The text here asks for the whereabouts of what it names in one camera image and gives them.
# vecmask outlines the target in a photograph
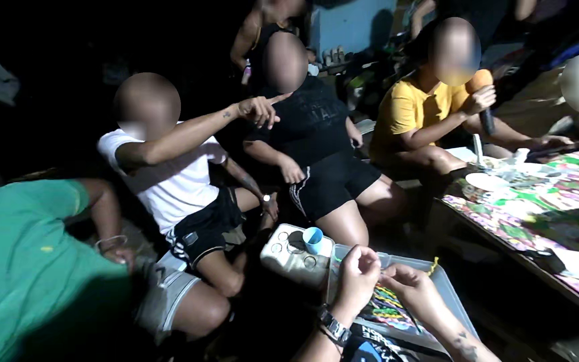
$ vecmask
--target wristwatch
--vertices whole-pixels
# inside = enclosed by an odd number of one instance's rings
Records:
[[[345,344],[350,339],[351,332],[349,329],[340,325],[327,308],[327,304],[321,306],[321,309],[318,311],[318,319],[321,321],[323,326],[326,327],[327,331],[334,336],[334,339],[336,340],[335,343],[341,347],[345,347]]]

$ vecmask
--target black shorts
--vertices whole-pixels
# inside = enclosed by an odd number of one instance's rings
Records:
[[[221,188],[212,203],[183,218],[174,227],[176,241],[171,247],[171,253],[195,269],[205,255],[224,250],[222,233],[235,229],[244,221],[245,216],[236,203],[234,188]]]
[[[314,222],[356,199],[381,177],[381,171],[349,153],[334,153],[303,168],[305,179],[289,187],[296,207]]]

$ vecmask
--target gray shorts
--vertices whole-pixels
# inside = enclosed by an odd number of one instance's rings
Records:
[[[160,344],[171,334],[173,318],[182,299],[200,279],[155,262],[144,263],[139,271],[146,279],[148,290],[136,313],[136,323]]]

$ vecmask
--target table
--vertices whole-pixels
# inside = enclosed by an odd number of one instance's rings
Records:
[[[558,156],[548,164],[559,169],[578,167],[579,152]],[[523,253],[545,247],[579,251],[579,171],[569,173],[547,193],[525,190],[513,200],[493,205],[468,201],[461,194],[463,185],[464,179],[456,181],[434,202],[428,232],[446,235],[453,223],[462,222],[579,305],[579,280],[552,275]]]

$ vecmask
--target blue cup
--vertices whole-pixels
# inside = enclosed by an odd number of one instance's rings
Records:
[[[303,231],[303,242],[310,254],[318,255],[323,248],[323,231],[318,227],[308,227]]]

